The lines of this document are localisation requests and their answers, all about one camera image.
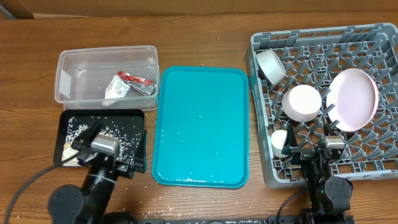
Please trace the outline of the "cream white cup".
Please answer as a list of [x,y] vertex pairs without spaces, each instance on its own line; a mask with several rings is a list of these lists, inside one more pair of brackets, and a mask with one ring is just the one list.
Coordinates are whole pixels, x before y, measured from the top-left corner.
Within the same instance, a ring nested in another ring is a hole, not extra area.
[[281,158],[287,157],[287,155],[282,153],[286,139],[287,139],[287,131],[283,129],[277,130],[272,133],[271,146],[274,156]]

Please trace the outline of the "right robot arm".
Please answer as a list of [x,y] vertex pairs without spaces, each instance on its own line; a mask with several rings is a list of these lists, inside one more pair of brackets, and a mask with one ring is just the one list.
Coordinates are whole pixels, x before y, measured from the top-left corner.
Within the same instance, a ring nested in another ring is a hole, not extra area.
[[306,181],[310,208],[304,208],[295,218],[295,223],[354,224],[354,218],[347,216],[353,184],[346,178],[334,176],[329,163],[342,156],[346,144],[334,133],[329,124],[323,125],[324,136],[313,148],[299,148],[293,128],[288,130],[284,149],[292,165],[299,165]]

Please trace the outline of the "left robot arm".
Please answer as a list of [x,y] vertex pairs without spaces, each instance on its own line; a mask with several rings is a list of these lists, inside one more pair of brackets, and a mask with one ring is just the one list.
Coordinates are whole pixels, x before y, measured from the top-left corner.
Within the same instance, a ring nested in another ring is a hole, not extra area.
[[128,212],[107,213],[111,194],[119,177],[132,179],[135,172],[146,171],[146,136],[139,136],[133,163],[118,160],[119,141],[100,134],[99,120],[82,131],[72,142],[74,155],[81,166],[89,167],[81,187],[63,185],[49,198],[49,214],[53,223],[164,223],[163,219],[136,219]]

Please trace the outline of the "pink white bowl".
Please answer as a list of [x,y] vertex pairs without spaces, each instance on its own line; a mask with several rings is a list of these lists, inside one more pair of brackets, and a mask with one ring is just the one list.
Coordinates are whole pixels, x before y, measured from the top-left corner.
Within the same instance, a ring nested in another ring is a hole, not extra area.
[[286,92],[282,98],[282,109],[292,120],[311,121],[317,117],[322,106],[319,92],[310,85],[298,85]]

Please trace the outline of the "white round plate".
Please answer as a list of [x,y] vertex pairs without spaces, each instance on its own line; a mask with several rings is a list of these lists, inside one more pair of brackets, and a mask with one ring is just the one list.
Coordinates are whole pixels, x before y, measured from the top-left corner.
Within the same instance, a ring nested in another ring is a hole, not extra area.
[[376,114],[379,92],[375,81],[363,70],[349,68],[339,73],[329,86],[326,105],[336,127],[353,132],[367,125]]

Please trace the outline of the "grey bowl with rice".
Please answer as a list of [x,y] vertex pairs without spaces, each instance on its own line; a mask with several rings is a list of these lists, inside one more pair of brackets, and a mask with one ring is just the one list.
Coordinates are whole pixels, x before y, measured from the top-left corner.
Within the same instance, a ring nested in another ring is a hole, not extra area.
[[256,59],[259,68],[271,84],[277,85],[286,76],[285,68],[273,50],[268,49],[256,54]]

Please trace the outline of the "red foil wrapper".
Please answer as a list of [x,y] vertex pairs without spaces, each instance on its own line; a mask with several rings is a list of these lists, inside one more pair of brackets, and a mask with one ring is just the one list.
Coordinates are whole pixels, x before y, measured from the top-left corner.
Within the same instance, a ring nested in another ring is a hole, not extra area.
[[117,76],[127,85],[133,87],[142,95],[150,96],[156,89],[156,83],[142,77],[135,77],[123,71],[119,71]]

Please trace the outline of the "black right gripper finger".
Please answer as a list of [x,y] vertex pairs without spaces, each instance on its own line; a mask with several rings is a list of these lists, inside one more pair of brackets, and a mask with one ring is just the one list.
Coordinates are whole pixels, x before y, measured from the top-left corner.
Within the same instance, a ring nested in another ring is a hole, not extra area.
[[282,154],[286,156],[291,156],[293,154],[293,150],[298,148],[297,140],[295,137],[294,129],[291,124],[288,125],[287,135],[285,139],[285,143],[282,148]]
[[325,136],[338,136],[328,123],[323,125],[323,132]]

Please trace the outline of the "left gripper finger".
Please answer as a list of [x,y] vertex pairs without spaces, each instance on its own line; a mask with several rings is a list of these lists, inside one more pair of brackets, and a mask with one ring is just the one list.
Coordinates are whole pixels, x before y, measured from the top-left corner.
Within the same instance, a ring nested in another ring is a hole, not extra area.
[[145,130],[139,140],[137,150],[134,153],[134,168],[135,168],[136,172],[141,172],[141,173],[146,172],[146,168],[147,168],[146,138],[147,138],[147,131]]
[[99,134],[103,122],[101,119],[97,120],[94,125],[83,131],[72,142],[73,149],[88,149],[91,147],[91,142]]

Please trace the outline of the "white napkin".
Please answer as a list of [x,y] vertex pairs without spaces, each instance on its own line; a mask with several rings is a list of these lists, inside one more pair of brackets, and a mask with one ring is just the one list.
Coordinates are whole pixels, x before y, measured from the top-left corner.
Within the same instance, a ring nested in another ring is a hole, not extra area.
[[105,89],[105,101],[102,102],[102,105],[112,105],[113,103],[117,102],[117,98],[124,98],[129,90],[130,86],[126,84],[118,75],[115,75]]

